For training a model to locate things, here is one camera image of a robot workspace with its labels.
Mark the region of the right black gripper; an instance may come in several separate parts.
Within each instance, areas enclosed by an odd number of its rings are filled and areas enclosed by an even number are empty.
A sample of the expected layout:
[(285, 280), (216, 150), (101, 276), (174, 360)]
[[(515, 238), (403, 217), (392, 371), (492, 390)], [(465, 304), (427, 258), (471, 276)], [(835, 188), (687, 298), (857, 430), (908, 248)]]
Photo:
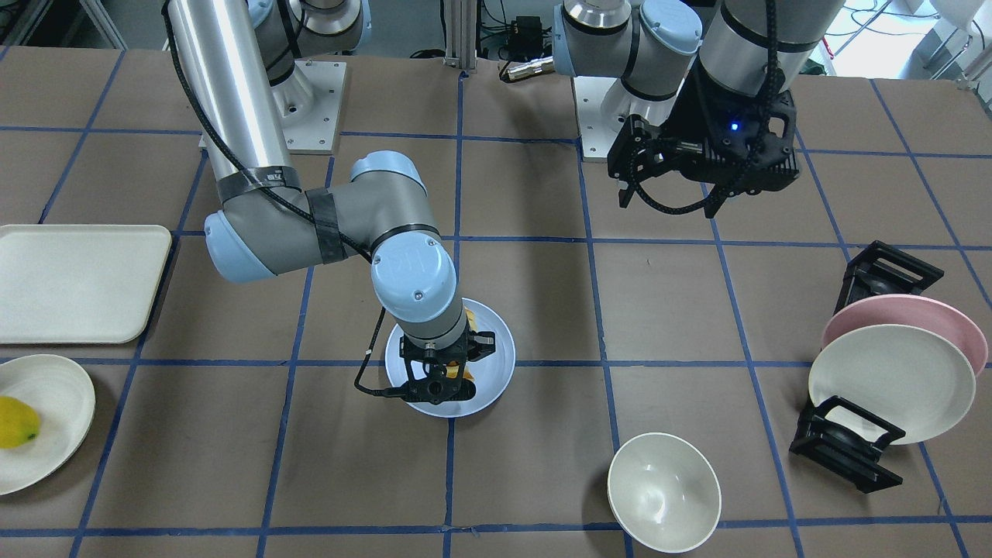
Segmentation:
[(407, 361), (433, 365), (447, 365), (450, 361), (456, 361), (458, 364), (467, 365), (468, 363), (476, 363), (476, 361), (488, 357), (489, 354), (495, 353), (495, 340), (495, 332), (476, 332), (465, 329), (453, 345), (440, 349), (440, 347), (433, 345), (417, 346), (406, 335), (403, 335), (400, 340), (399, 353), (405, 368)]

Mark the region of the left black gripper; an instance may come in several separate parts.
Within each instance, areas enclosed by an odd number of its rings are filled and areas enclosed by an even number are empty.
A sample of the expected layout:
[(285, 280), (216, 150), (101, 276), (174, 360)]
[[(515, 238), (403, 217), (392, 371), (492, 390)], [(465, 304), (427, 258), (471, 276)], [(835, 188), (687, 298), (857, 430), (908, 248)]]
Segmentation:
[[(737, 191), (782, 191), (801, 173), (794, 149), (797, 110), (791, 91), (773, 99), (771, 118), (784, 125), (782, 136), (760, 127), (758, 98), (729, 91), (693, 66), (674, 102), (667, 121), (652, 126), (645, 118), (629, 116), (607, 155), (607, 173), (620, 181), (677, 171), (691, 181), (729, 184), (746, 162), (751, 142), (764, 138), (756, 166)], [(628, 208), (635, 189), (619, 183), (618, 205)], [(723, 193), (710, 193), (704, 216), (714, 219), (724, 205)]]

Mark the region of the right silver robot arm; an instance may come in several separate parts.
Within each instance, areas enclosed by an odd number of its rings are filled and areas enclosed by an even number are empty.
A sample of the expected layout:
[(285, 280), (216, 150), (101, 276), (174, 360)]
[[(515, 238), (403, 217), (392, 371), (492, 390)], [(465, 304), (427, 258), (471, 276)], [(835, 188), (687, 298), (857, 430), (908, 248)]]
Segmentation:
[(305, 190), (284, 127), (313, 119), (305, 54), (347, 50), (368, 32), (363, 1), (166, 1), (174, 69), (205, 131), (221, 208), (205, 220), (229, 281), (276, 277), (360, 255), (403, 332), (401, 357), (433, 377), (467, 377), (496, 350), (464, 308), (424, 181), (404, 154), (359, 159), (350, 179)]

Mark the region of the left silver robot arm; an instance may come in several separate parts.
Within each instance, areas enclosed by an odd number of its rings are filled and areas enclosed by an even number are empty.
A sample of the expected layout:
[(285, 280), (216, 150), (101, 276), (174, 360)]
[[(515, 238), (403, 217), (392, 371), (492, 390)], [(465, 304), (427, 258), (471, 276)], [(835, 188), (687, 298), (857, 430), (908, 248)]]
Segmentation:
[(612, 78), (618, 130), (607, 173), (618, 204), (713, 218), (737, 195), (777, 193), (800, 176), (791, 82), (840, 1), (718, 1), (710, 22), (684, 1), (564, 1), (553, 64)]

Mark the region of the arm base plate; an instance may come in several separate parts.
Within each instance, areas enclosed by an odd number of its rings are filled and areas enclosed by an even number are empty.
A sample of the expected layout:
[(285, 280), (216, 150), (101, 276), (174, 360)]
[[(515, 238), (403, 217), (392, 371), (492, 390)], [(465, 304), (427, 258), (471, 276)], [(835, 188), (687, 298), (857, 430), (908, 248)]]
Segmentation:
[(292, 154), (330, 155), (336, 148), (346, 66), (294, 61), (270, 84), (256, 54), (208, 60), (189, 70), (189, 85), (212, 133), (219, 161), (246, 168), (286, 163)]
[(630, 114), (659, 127), (672, 112), (676, 96), (666, 100), (638, 98), (619, 78), (574, 77), (575, 116), (580, 127), (582, 160), (604, 163), (608, 151)]

